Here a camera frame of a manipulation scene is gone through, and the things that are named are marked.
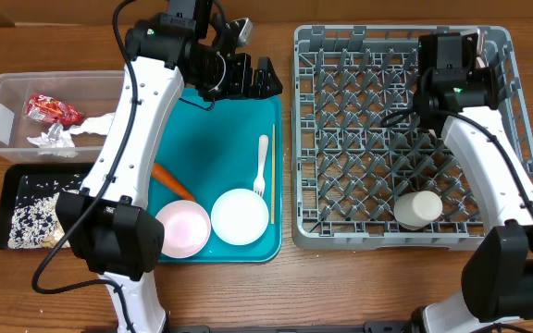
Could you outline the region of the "small white plate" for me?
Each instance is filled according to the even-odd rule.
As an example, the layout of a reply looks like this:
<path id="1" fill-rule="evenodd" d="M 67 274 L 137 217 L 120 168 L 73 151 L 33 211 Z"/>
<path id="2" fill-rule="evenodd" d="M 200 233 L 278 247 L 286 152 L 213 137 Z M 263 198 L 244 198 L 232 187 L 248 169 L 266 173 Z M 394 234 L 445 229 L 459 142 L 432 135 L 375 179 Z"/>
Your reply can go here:
<path id="1" fill-rule="evenodd" d="M 213 230 L 222 241 L 244 246 L 265 233 L 269 210 L 264 199 L 254 191 L 234 189 L 217 198 L 210 218 Z"/>

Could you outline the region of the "pink bowl with food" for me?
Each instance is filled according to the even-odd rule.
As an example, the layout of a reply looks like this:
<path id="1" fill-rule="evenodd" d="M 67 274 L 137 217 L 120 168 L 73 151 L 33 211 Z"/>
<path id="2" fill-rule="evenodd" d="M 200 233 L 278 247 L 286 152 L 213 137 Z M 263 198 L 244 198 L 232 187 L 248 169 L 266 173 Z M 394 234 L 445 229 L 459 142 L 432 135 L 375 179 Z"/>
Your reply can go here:
<path id="1" fill-rule="evenodd" d="M 211 222 L 204 208 L 193 201 L 165 205 L 155 216 L 164 226 L 162 254 L 176 259 L 196 255 L 207 244 Z"/>

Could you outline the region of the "white tissue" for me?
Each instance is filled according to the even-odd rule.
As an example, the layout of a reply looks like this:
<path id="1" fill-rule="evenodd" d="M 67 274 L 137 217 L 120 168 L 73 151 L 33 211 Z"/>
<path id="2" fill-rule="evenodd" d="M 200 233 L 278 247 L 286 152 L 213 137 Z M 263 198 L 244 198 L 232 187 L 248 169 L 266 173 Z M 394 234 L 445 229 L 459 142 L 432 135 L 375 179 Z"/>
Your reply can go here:
<path id="1" fill-rule="evenodd" d="M 107 113 L 100 117 L 87 117 L 80 125 L 72 125 L 68 132 L 71 135 L 96 134 L 106 136 L 110 131 L 115 113 Z"/>
<path id="2" fill-rule="evenodd" d="M 39 148 L 38 154 L 72 158 L 78 155 L 71 134 L 60 123 L 53 124 L 39 137 L 29 137 L 27 141 Z"/>

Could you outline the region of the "white cup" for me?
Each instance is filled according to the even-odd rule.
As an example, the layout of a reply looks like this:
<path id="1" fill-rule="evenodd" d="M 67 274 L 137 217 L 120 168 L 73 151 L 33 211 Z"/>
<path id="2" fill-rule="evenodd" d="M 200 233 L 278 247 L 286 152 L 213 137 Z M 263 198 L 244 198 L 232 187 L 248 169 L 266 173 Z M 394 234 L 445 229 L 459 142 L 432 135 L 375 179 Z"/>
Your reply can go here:
<path id="1" fill-rule="evenodd" d="M 438 219 L 442 208 L 443 202 L 438 194 L 432 191 L 416 191 L 395 201 L 393 215 L 400 226 L 417 230 Z"/>

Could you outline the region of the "red snack wrapper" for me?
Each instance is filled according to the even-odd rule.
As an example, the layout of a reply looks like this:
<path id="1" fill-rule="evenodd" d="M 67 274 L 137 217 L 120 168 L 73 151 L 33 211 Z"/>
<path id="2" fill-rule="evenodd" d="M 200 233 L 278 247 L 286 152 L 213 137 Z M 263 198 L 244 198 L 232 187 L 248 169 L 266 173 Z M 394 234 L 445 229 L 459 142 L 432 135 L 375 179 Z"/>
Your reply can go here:
<path id="1" fill-rule="evenodd" d="M 30 97 L 24 116 L 41 123 L 60 123 L 63 126 L 78 125 L 84 118 L 84 115 L 72 105 L 41 94 L 34 94 Z"/>

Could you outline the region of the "large white plate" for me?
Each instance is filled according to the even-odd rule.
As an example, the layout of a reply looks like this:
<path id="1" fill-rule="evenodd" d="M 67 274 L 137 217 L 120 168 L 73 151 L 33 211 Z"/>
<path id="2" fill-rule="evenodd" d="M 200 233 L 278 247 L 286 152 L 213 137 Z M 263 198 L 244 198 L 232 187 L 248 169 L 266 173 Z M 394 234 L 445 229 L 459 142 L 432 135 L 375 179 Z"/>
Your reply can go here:
<path id="1" fill-rule="evenodd" d="M 476 68 L 484 68 L 486 66 L 486 61 L 484 60 L 485 55 L 485 32 L 478 28 L 477 29 L 477 46 L 476 46 Z"/>

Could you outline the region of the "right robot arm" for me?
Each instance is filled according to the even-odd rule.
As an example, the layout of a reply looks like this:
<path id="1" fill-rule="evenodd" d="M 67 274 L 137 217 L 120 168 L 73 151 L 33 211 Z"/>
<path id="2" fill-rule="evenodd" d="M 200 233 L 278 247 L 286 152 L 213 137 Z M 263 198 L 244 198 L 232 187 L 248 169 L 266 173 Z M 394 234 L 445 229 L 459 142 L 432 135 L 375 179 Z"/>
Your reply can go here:
<path id="1" fill-rule="evenodd" d="M 476 64 L 477 44 L 475 32 L 418 40 L 413 109 L 460 165 L 485 230 L 460 291 L 414 320 L 422 332 L 481 332 L 533 319 L 533 183 L 506 136 L 495 70 Z"/>

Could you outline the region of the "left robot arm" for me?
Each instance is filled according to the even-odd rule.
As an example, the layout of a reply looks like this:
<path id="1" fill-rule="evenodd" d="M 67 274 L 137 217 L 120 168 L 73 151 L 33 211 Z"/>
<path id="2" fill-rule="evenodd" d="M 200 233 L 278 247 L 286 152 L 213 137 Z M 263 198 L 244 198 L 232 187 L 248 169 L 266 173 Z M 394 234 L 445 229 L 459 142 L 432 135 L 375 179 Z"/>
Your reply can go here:
<path id="1" fill-rule="evenodd" d="M 120 332 L 168 329 L 153 275 L 164 228 L 147 211 L 148 187 L 185 86 L 207 102 L 282 91 L 271 60 L 243 52 L 252 28 L 247 18 L 227 20 L 214 1 L 173 1 L 116 36 L 125 68 L 113 121 L 80 189 L 59 195 L 56 215 L 63 242 L 107 287 Z"/>

